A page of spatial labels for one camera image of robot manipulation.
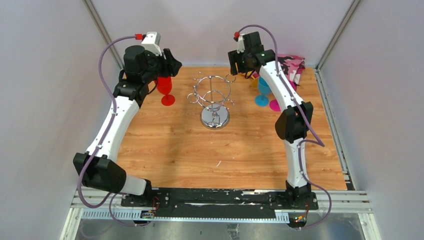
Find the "red wine glass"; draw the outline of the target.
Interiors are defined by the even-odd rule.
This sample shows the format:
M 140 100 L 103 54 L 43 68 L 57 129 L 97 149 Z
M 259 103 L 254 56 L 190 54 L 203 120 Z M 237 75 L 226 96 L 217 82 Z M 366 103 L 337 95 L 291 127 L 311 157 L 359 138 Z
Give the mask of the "red wine glass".
M 172 91 L 172 78 L 170 76 L 168 77 L 158 77 L 157 80 L 155 80 L 155 83 L 157 84 L 156 88 L 157 90 L 163 95 L 161 98 L 161 103 L 164 106 L 171 106 L 175 103 L 176 99 L 171 94 Z

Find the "yellow wine glass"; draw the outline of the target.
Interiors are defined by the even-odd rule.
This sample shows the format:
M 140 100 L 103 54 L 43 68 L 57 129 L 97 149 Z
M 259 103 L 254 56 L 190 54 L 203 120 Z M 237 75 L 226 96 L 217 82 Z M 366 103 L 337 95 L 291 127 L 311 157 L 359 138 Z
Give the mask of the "yellow wine glass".
M 249 71 L 246 73 L 239 73 L 239 75 L 244 77 L 244 79 L 248 80 L 252 88 L 256 88 L 258 86 L 260 75 L 257 72 Z

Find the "chrome wine glass rack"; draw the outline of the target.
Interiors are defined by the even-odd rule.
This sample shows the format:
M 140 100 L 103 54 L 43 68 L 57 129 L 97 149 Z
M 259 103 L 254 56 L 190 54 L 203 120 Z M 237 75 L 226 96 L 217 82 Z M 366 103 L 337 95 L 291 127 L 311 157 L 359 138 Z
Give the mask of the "chrome wine glass rack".
M 198 104 L 202 110 L 199 115 L 202 125 L 209 130 L 220 130 L 230 122 L 230 111 L 226 103 L 234 105 L 230 99 L 231 84 L 236 78 L 229 79 L 230 75 L 205 75 L 197 71 L 192 75 L 195 81 L 187 99 L 191 104 Z

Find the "blue wine glass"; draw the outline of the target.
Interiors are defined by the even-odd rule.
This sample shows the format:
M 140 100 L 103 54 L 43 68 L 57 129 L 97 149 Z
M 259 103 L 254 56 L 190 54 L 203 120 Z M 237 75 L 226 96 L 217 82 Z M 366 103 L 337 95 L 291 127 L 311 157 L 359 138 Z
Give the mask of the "blue wine glass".
M 272 92 L 267 82 L 260 76 L 257 81 L 257 90 L 259 95 L 254 99 L 255 103 L 260 107 L 266 107 L 269 104 L 268 95 Z

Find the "pink wine glass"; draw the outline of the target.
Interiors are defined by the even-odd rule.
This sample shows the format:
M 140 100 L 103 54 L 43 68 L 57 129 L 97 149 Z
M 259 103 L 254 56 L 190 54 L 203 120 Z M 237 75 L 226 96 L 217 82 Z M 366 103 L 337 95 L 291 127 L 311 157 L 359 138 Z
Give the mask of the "pink wine glass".
M 290 80 L 289 83 L 293 87 L 294 91 L 296 91 L 297 85 L 295 84 L 295 82 Z M 273 99 L 269 102 L 269 107 L 274 112 L 280 112 L 281 111 L 280 105 L 278 104 L 278 101 L 276 99 Z

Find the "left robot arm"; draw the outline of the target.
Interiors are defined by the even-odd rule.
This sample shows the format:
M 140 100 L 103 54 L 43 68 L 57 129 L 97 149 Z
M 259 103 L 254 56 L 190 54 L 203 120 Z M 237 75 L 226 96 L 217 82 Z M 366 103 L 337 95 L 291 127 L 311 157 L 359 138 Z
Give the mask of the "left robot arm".
M 120 167 L 118 152 L 132 119 L 150 92 L 149 84 L 158 78 L 175 77 L 182 63 L 168 48 L 156 54 L 143 45 L 127 47 L 123 61 L 108 115 L 87 150 L 75 154 L 73 165 L 80 194 L 85 186 L 108 194 L 132 195 L 135 202 L 146 207 L 153 201 L 151 181 L 130 175 Z

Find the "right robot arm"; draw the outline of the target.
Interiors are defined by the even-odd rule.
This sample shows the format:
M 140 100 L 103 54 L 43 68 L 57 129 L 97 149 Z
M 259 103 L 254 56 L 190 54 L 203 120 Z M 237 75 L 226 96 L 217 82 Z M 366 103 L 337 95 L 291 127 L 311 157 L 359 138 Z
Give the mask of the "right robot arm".
M 232 75 L 256 71 L 270 87 L 280 108 L 275 131 L 282 140 L 288 165 L 286 190 L 270 197 L 271 207 L 316 210 L 318 202 L 307 176 L 305 148 L 299 146 L 306 139 L 314 107 L 294 92 L 284 75 L 274 50 L 265 50 L 259 32 L 234 33 L 237 49 L 228 53 Z

